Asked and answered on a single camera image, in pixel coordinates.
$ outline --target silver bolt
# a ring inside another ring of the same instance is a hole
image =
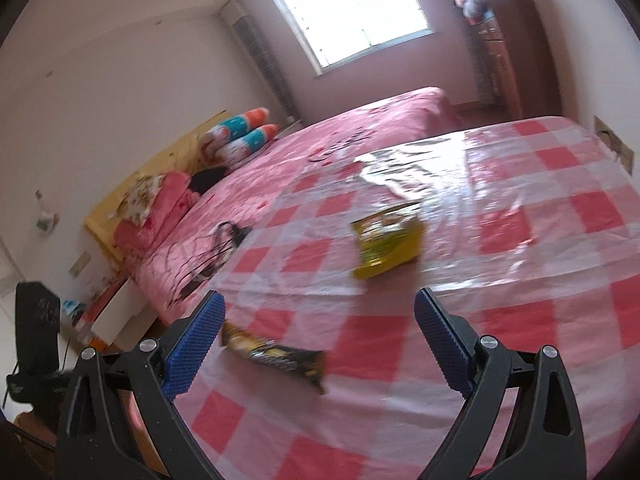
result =
[[[498,340],[490,335],[483,335],[480,338],[480,344],[485,348],[496,348],[498,346]]]
[[[89,359],[93,359],[94,356],[95,356],[95,348],[91,348],[90,346],[82,350],[82,353],[80,354],[80,357],[85,361],[88,361]]]
[[[555,348],[553,348],[551,345],[546,345],[543,349],[542,349],[542,353],[544,355],[546,355],[547,357],[558,357],[558,350],[556,350]]]
[[[151,352],[156,349],[158,343],[156,343],[155,339],[144,339],[140,342],[138,346],[143,352]]]

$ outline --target blue gripper pad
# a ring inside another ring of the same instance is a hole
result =
[[[189,390],[200,365],[225,322],[225,299],[215,293],[191,319],[189,326],[164,361],[162,392],[169,402]]]
[[[446,314],[425,289],[415,295],[414,315],[447,384],[468,399],[474,390],[471,355],[456,335]]]

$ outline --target bright window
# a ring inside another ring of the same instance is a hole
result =
[[[308,54],[326,68],[428,33],[417,0],[280,0]]]

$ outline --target checkered tablecloth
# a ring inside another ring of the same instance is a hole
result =
[[[592,477],[640,411],[640,197],[619,163],[562,118],[361,159],[302,174],[211,282],[233,322],[328,356],[319,396],[215,345],[176,400],[211,461],[228,480],[415,479],[462,406],[413,320],[415,292],[430,286],[480,334],[559,349]],[[419,261],[353,279],[350,222],[416,198]]]

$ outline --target black snack wrapper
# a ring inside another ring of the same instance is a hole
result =
[[[306,380],[324,394],[324,352],[283,346],[275,341],[256,337],[225,320],[222,327],[222,346],[250,361],[255,361]]]

